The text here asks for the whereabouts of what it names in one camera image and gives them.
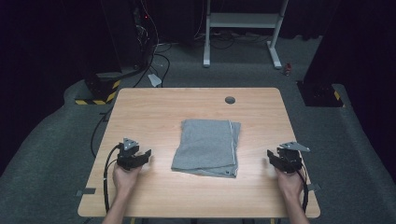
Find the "wooden table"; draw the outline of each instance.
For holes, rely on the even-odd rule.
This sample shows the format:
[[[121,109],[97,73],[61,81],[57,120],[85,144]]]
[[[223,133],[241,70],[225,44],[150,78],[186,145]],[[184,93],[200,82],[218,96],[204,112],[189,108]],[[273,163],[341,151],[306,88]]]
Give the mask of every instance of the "wooden table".
[[[225,98],[232,96],[234,104]],[[241,123],[237,178],[173,172],[184,119],[229,119]],[[275,171],[266,149],[295,141],[279,90],[274,88],[169,88],[120,90],[87,189],[78,209],[83,217],[106,215],[103,171],[111,148],[123,137],[137,141],[152,156],[138,177],[127,217],[286,217]],[[112,178],[112,168],[108,178]],[[108,181],[110,204],[115,194]],[[319,216],[309,193],[308,217]]]

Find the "gray fabric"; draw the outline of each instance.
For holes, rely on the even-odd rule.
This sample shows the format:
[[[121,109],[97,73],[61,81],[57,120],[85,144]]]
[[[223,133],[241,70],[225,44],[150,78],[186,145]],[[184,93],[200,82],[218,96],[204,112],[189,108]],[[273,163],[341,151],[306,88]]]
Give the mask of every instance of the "gray fabric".
[[[236,177],[241,124],[229,120],[186,119],[172,170],[196,175]]]

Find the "white metal stand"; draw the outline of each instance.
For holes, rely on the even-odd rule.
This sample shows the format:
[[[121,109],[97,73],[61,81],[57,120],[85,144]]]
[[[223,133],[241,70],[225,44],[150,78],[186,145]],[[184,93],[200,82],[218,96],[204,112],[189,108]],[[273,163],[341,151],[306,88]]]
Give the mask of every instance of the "white metal stand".
[[[273,39],[267,41],[274,67],[282,68],[279,57],[275,50],[275,44],[279,30],[285,16],[286,7],[289,0],[283,0],[282,7],[278,14],[256,14],[256,13],[211,13],[210,1],[207,0],[206,10],[206,32],[204,48],[204,67],[210,66],[210,28],[211,27],[239,27],[239,28],[272,28],[274,29]]]

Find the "folded garment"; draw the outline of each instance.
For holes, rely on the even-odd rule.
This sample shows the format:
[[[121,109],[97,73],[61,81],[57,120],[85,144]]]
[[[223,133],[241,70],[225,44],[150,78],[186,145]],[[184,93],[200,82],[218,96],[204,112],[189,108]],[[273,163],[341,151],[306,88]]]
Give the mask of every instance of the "folded garment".
[[[196,175],[236,177],[241,124],[229,120],[186,119],[172,170]]]

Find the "person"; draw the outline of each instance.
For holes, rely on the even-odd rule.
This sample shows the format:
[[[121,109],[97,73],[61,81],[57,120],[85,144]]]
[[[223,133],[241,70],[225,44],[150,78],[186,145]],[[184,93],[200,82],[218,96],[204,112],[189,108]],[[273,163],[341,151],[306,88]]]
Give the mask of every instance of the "person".
[[[116,196],[108,210],[103,224],[122,223],[126,206],[131,197],[134,185],[137,182],[137,176],[142,167],[137,167],[126,171],[117,164],[114,165],[113,182],[116,186]],[[303,190],[303,181],[297,173],[285,174],[276,169],[277,182],[286,204],[291,224],[309,223],[300,203],[300,194]]]

